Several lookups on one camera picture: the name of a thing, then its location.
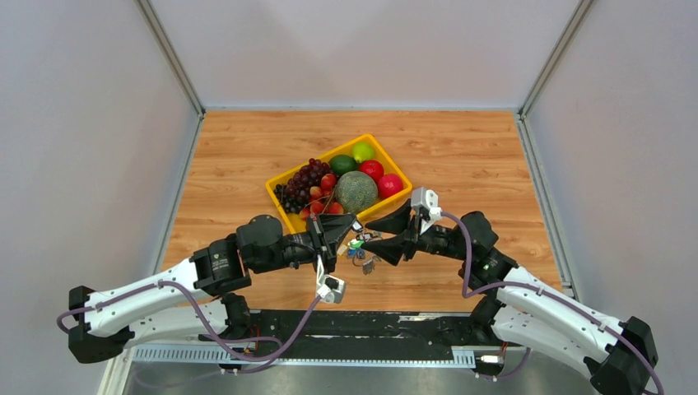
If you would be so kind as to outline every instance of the cantaloupe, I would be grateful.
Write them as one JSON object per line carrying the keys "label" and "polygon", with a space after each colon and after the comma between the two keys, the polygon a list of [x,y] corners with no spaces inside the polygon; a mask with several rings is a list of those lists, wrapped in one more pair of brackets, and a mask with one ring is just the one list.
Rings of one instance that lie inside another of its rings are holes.
{"label": "cantaloupe", "polygon": [[334,195],[345,212],[358,214],[373,206],[378,197],[378,187],[366,173],[350,171],[339,179]]}

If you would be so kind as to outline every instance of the wood grain surface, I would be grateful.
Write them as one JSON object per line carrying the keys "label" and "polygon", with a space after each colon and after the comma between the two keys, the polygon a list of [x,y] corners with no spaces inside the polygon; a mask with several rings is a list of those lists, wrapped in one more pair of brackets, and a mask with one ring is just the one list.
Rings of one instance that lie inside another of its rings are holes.
{"label": "wood grain surface", "polygon": [[[560,289],[516,126],[506,112],[209,112],[163,269],[253,216],[277,215],[267,179],[364,133],[378,139],[415,188],[434,189],[444,210],[457,216],[483,211],[500,236],[497,248]],[[460,266],[417,253],[397,267],[379,263],[365,276],[340,258],[335,274],[347,281],[344,301],[320,308],[471,311],[478,298],[461,297]],[[238,293],[252,309],[305,309],[314,297],[313,268],[253,274],[253,285]]]}

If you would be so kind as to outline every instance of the fruit basket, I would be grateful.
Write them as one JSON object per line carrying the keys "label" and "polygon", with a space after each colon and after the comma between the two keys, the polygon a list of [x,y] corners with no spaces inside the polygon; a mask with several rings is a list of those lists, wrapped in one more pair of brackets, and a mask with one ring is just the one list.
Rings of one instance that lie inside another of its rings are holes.
{"label": "fruit basket", "polygon": [[[403,184],[403,189],[400,192],[395,193],[394,195],[387,197],[385,199],[378,198],[376,201],[373,203],[372,206],[366,208],[363,211],[360,211],[356,213],[356,216],[358,217],[359,221],[363,221],[364,219],[374,215],[376,212],[392,206],[393,203],[395,202],[401,202],[409,193],[412,191],[412,183],[410,183],[410,180],[407,179],[405,174],[398,168],[397,165],[395,165],[395,162],[390,158],[388,153],[383,149],[383,147],[376,141],[375,137],[373,137],[370,134],[364,134],[362,136],[359,136],[355,138],[354,140],[351,140],[350,142],[347,142],[345,144],[342,144],[341,146],[338,146],[337,148],[325,152],[324,154],[320,156],[315,156],[314,158],[317,158],[318,160],[321,160],[322,162],[329,162],[333,157],[339,156],[339,155],[349,155],[351,156],[351,150],[356,145],[357,143],[366,143],[369,146],[373,147],[375,151],[375,155],[372,158],[373,160],[377,160],[384,169],[385,174],[395,174],[400,178],[400,181],[402,181]],[[279,211],[279,215],[283,219],[284,223],[286,224],[286,227],[293,232],[293,233],[298,233],[305,231],[305,221],[303,221],[298,214],[293,214],[293,213],[286,213],[284,212],[284,208],[282,207],[279,199],[277,198],[276,194],[274,193],[274,188],[276,185],[281,184],[281,185],[286,185],[288,183],[289,179],[291,179],[294,174],[300,171],[300,169],[304,166],[307,165],[308,162],[305,162],[301,165],[296,166],[293,169],[290,169],[282,174],[279,174],[276,177],[270,178],[266,182],[266,188],[267,192],[269,192],[269,196],[272,198],[274,205]]]}

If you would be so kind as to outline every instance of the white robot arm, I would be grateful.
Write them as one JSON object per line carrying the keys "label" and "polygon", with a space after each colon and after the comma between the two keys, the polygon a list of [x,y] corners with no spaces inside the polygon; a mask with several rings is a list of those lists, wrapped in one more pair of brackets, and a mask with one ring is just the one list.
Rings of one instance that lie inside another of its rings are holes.
{"label": "white robot arm", "polygon": [[[458,226],[436,225],[442,216]],[[502,342],[526,346],[571,366],[603,395],[644,393],[650,376],[663,393],[653,370],[657,351],[646,323],[601,314],[544,284],[495,248],[498,236],[481,212],[458,219],[441,211],[434,191],[419,188],[402,207],[365,227],[396,235],[361,246],[393,265],[409,260],[416,251],[462,259],[458,274],[464,281],[463,296],[485,296],[471,318]],[[71,290],[71,310],[58,318],[58,325],[68,333],[68,346],[82,363],[107,360],[144,342],[201,338],[207,332],[202,340],[213,339],[243,359],[227,345],[249,350],[257,338],[235,342],[253,334],[244,298],[231,292],[251,285],[250,270],[264,273],[312,263],[316,299],[292,338],[283,346],[273,339],[281,347],[268,359],[244,359],[266,361],[250,371],[263,369],[295,339],[315,304],[342,301],[346,284],[330,273],[335,269],[337,247],[349,230],[360,229],[352,214],[321,215],[309,220],[307,232],[284,236],[276,218],[257,216],[236,233],[155,276],[114,290],[96,292],[84,286]],[[196,305],[196,300],[212,297],[220,300]],[[195,311],[174,307],[184,301]],[[69,330],[62,324],[68,315],[78,322]]]}

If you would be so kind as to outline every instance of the apple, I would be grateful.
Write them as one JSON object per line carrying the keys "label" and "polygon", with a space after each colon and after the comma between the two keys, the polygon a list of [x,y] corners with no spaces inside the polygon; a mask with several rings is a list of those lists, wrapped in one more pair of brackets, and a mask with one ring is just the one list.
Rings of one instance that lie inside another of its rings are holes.
{"label": "apple", "polygon": [[381,177],[383,177],[384,169],[383,165],[377,160],[367,160],[359,166],[359,171],[361,173],[366,173],[373,181],[377,184]]}
{"label": "apple", "polygon": [[344,214],[344,207],[342,207],[339,202],[334,202],[329,205],[328,213],[330,214]]}
{"label": "apple", "polygon": [[308,207],[306,207],[303,210],[300,210],[298,215],[300,216],[301,220],[305,221],[310,217],[310,209]]}
{"label": "apple", "polygon": [[332,191],[332,188],[337,184],[337,176],[332,173],[327,173],[320,180],[320,187],[325,191]]}
{"label": "apple", "polygon": [[310,212],[313,212],[315,214],[320,214],[323,212],[324,209],[325,209],[325,205],[322,204],[322,202],[315,201],[315,202],[310,203]]}
{"label": "apple", "polygon": [[395,193],[403,190],[403,181],[397,174],[386,174],[381,177],[376,183],[378,186],[378,195],[381,199],[390,198]]}
{"label": "apple", "polygon": [[310,187],[310,201],[320,199],[323,196],[323,190],[320,187]]}

